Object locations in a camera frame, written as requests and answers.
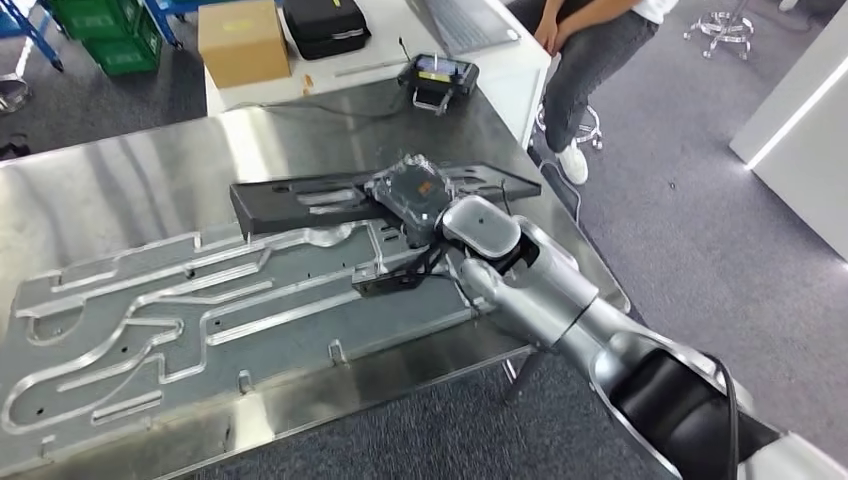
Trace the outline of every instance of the laptop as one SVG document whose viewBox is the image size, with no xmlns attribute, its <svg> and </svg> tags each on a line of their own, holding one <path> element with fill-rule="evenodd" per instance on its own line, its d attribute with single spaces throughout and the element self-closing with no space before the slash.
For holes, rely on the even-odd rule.
<svg viewBox="0 0 848 480">
<path fill-rule="evenodd" d="M 518 32 L 486 0 L 406 2 L 449 55 L 518 41 Z"/>
</svg>

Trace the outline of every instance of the cardboard box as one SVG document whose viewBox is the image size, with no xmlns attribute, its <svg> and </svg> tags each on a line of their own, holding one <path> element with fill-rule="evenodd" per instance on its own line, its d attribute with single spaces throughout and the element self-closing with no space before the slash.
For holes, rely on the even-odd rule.
<svg viewBox="0 0 848 480">
<path fill-rule="evenodd" d="M 291 76 L 274 0 L 203 5 L 197 43 L 218 88 Z"/>
</svg>

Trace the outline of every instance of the robot end effector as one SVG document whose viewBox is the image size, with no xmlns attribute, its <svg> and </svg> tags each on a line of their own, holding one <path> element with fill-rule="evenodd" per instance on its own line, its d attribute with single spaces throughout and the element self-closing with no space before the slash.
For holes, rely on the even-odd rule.
<svg viewBox="0 0 848 480">
<path fill-rule="evenodd" d="M 729 399 L 725 382 L 732 379 L 714 357 L 600 298 L 575 260 L 528 219 L 464 197 L 437 228 L 466 248 L 458 280 L 568 358 L 613 423 L 661 470 L 684 479 L 848 478 L 801 437 L 757 420 L 750 395 L 735 382 Z"/>
</svg>

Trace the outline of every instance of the black case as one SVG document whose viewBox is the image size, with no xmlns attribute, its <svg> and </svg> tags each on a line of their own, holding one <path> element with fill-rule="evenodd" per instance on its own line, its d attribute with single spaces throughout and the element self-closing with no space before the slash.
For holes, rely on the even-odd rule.
<svg viewBox="0 0 848 480">
<path fill-rule="evenodd" d="M 285 0 L 283 13 L 306 60 L 359 50 L 371 37 L 365 16 L 353 0 Z"/>
</svg>

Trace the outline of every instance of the white sneaker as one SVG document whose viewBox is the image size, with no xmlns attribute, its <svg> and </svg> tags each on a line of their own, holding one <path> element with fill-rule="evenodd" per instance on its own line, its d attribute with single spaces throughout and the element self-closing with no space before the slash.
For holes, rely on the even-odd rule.
<svg viewBox="0 0 848 480">
<path fill-rule="evenodd" d="M 571 145 L 565 147 L 556 154 L 562 170 L 568 180 L 575 185 L 583 185 L 589 179 L 589 165 L 586 164 L 586 156 L 577 146 L 577 141 L 572 140 Z"/>
</svg>

